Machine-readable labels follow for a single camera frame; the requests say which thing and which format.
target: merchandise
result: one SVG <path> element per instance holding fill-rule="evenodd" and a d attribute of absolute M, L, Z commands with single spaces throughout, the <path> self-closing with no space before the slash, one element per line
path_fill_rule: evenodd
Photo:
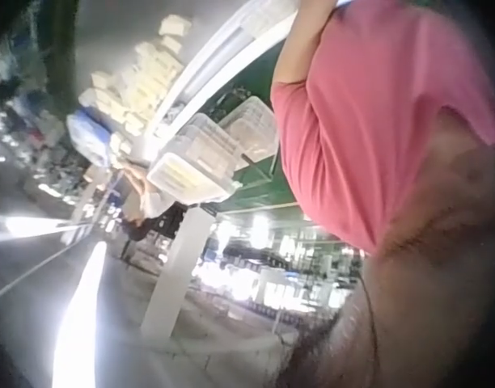
<path fill-rule="evenodd" d="M 178 55 L 183 48 L 183 45 L 178 40 L 169 35 L 163 36 L 161 44 L 167 49 L 170 49 L 175 55 Z"/>
<path fill-rule="evenodd" d="M 162 20 L 159 35 L 186 36 L 190 28 L 192 22 L 189 20 L 178 15 L 169 15 Z"/>
<path fill-rule="evenodd" d="M 93 86 L 98 89 L 108 89 L 112 85 L 112 76 L 103 71 L 95 71 L 91 74 Z"/>

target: white pillar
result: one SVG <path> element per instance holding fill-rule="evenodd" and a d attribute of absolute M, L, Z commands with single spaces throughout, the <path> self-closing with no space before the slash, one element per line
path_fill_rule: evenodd
<path fill-rule="evenodd" d="M 163 345 L 171 336 L 183 305 L 192 270 L 205 247 L 215 217 L 204 209 L 189 209 L 168 252 L 142 323 L 147 344 Z"/>

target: person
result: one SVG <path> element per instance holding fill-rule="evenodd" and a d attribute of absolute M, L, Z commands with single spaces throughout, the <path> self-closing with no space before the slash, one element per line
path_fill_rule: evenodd
<path fill-rule="evenodd" d="M 152 230 L 159 218 L 176 202 L 168 194 L 161 192 L 147 179 L 147 173 L 131 162 L 121 161 L 125 178 L 140 197 L 140 216 L 128 216 L 122 220 L 122 229 L 130 240 L 143 240 Z"/>
<path fill-rule="evenodd" d="M 280 388 L 495 386 L 495 97 L 452 21 L 302 0 L 273 75 L 289 185 L 369 254 Z"/>

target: plastic crate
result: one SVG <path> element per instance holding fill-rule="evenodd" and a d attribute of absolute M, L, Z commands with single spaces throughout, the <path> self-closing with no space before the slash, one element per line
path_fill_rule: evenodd
<path fill-rule="evenodd" d="M 236 141 L 197 114 L 161 150 L 147 179 L 185 205 L 220 202 L 239 186 L 233 174 L 240 154 Z"/>
<path fill-rule="evenodd" d="M 219 125 L 240 144 L 253 162 L 259 162 L 277 152 L 278 135 L 274 114 L 258 97 L 252 96 L 241 103 Z M 237 169 L 246 165 L 241 161 Z"/>

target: shelf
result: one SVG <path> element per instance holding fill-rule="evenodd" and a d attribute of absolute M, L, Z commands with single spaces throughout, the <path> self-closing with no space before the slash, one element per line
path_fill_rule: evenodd
<path fill-rule="evenodd" d="M 256 40 L 253 40 L 244 49 L 240 50 L 229 60 L 211 79 L 195 94 L 184 107 L 181 113 L 168 125 L 162 133 L 158 133 L 162 146 L 167 144 L 190 118 L 212 97 L 222 86 L 229 82 L 236 74 L 257 59 L 260 55 L 284 40 L 294 21 L 295 13 Z"/>

